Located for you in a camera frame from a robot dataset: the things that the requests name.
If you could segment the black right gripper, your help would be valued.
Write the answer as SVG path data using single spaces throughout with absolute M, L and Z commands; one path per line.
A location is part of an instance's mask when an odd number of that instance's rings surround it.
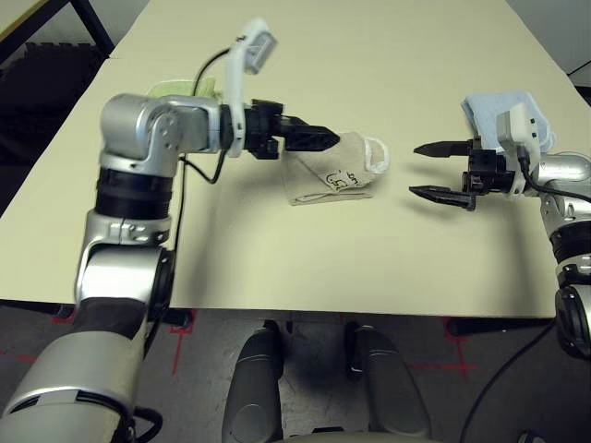
M 507 169 L 505 156 L 496 150 L 484 149 L 480 138 L 427 143 L 414 148 L 413 152 L 430 158 L 468 157 L 467 170 L 462 174 L 463 192 L 443 186 L 410 186 L 409 191 L 420 198 L 473 211 L 475 196 L 508 194 L 511 190 L 514 172 Z

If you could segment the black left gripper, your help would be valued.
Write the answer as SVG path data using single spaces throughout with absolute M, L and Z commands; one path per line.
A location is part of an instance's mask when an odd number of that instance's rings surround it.
M 340 137 L 325 126 L 314 126 L 304 120 L 283 114 L 278 102 L 253 100 L 245 110 L 246 138 L 244 150 L 257 160 L 277 160 L 279 142 L 285 138 L 284 149 L 291 152 L 322 152 L 340 141 Z

